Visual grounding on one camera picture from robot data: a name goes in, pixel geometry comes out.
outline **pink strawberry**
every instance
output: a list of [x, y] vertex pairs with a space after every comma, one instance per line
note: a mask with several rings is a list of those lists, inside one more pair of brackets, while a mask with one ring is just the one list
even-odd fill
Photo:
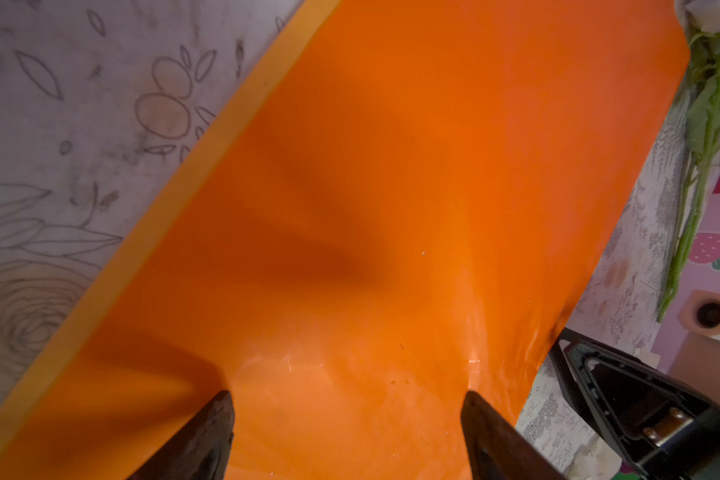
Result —
[[720, 258], [720, 234], [696, 234], [688, 260], [694, 264], [710, 264]]

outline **strawberry pattern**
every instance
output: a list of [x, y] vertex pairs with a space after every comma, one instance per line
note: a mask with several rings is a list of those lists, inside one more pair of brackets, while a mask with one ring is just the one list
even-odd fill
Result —
[[720, 270], [720, 234], [696, 234], [688, 260], [694, 264], [710, 264], [714, 270]]

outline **orange plastic sheet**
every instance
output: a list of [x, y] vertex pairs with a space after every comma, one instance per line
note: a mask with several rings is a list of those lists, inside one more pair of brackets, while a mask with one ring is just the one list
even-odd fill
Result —
[[0, 478], [125, 478], [225, 388], [228, 478], [467, 478], [467, 389], [517, 419], [682, 76], [672, 1], [335, 4], [11, 393]]

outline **leaf drawing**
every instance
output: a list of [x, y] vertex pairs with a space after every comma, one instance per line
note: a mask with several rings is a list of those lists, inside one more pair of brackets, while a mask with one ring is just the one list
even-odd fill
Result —
[[35, 238], [45, 223], [39, 218], [19, 218], [0, 222], [0, 248], [19, 246]]
[[106, 29], [104, 27], [104, 20], [101, 19], [99, 14], [88, 8], [86, 10], [86, 13], [88, 14], [88, 22], [90, 22], [90, 26], [96, 30], [96, 33], [101, 35], [102, 37], [106, 36]]
[[48, 225], [20, 246], [22, 250], [48, 256], [68, 256], [93, 252], [122, 241], [122, 237], [77, 226]]
[[14, 53], [16, 54], [16, 60], [19, 62], [21, 70], [26, 73], [32, 83], [49, 97], [64, 100], [56, 75], [54, 75], [54, 72], [52, 72], [45, 63], [37, 57], [33, 57], [21, 50], [14, 50]]
[[0, 218], [29, 208], [48, 195], [49, 190], [31, 185], [0, 184]]
[[101, 199], [101, 201], [99, 202], [99, 206], [101, 207], [102, 210], [106, 210], [106, 209], [109, 208], [110, 205], [112, 205], [112, 204], [115, 202], [115, 200], [117, 200], [118, 198], [120, 198], [120, 192], [119, 192], [118, 190], [113, 190], [113, 191], [109, 192], [108, 194], [106, 194], [106, 195]]
[[186, 50], [186, 47], [184, 45], [179, 45], [179, 50], [181, 51], [181, 61], [184, 63], [184, 66], [189, 68], [192, 66], [192, 57], [190, 57], [190, 53]]
[[195, 66], [195, 82], [202, 82], [208, 76], [215, 61], [216, 50], [209, 50], [202, 54], [200, 60], [197, 61], [197, 66]]
[[187, 155], [190, 154], [190, 148], [186, 145], [181, 146], [181, 150], [179, 151], [179, 163], [182, 163]]
[[241, 38], [235, 40], [235, 60], [237, 61], [237, 70], [235, 70], [235, 78], [240, 78], [242, 73], [242, 61], [246, 57], [246, 48]]
[[168, 155], [175, 149], [175, 145], [155, 145], [154, 147], [145, 148], [144, 153], [152, 155]]
[[213, 122], [213, 119], [216, 118], [216, 116], [211, 113], [211, 110], [204, 107], [195, 107], [195, 112], [197, 112], [200, 119], [208, 125], [210, 125], [211, 122]]

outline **table surface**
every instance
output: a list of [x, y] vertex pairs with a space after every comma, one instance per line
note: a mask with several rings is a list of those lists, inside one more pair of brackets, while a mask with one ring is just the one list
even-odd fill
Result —
[[[0, 288], [26, 292], [0, 316], [0, 402], [299, 2], [87, 4], [0, 2]], [[628, 352], [657, 332], [687, 103], [670, 110], [568, 323]], [[44, 315], [29, 321], [25, 306]], [[548, 362], [517, 428], [560, 470], [594, 435]]]

